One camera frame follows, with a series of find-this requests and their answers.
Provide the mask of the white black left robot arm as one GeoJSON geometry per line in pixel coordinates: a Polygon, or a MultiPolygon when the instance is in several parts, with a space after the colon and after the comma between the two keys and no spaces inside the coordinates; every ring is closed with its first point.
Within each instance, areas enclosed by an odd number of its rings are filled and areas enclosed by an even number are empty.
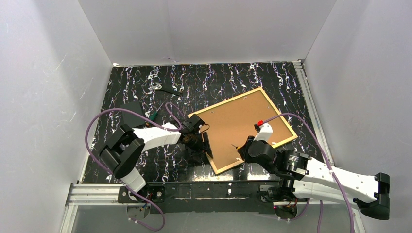
{"type": "Polygon", "coordinates": [[[139,192],[146,181],[136,169],[143,152],[166,145],[183,144],[189,158],[201,162],[213,157],[207,132],[201,131],[205,122],[196,114],[181,121],[171,121],[160,127],[131,128],[122,125],[97,150],[97,159],[111,174],[134,192],[139,192]]]}

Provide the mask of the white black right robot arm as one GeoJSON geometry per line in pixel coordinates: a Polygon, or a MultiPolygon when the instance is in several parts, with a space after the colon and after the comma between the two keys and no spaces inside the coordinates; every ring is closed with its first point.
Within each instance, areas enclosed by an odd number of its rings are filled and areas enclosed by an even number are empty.
{"type": "Polygon", "coordinates": [[[279,178],[279,184],[259,191],[263,202],[318,199],[349,206],[370,218],[390,218],[390,176],[361,175],[293,150],[278,150],[253,136],[237,147],[241,158],[279,178]]]}

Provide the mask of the green wooden photo frame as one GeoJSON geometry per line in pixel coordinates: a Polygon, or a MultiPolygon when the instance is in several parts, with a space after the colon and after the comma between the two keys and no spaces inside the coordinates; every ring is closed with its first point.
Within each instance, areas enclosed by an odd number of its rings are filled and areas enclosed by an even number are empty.
{"type": "Polygon", "coordinates": [[[208,134],[213,155],[208,160],[216,175],[244,163],[236,147],[243,146],[247,137],[256,136],[258,132],[254,125],[260,121],[277,117],[269,123],[273,134],[264,136],[273,148],[298,137],[288,121],[279,116],[280,111],[261,87],[196,111],[195,114],[209,125],[202,129],[208,134]]]}

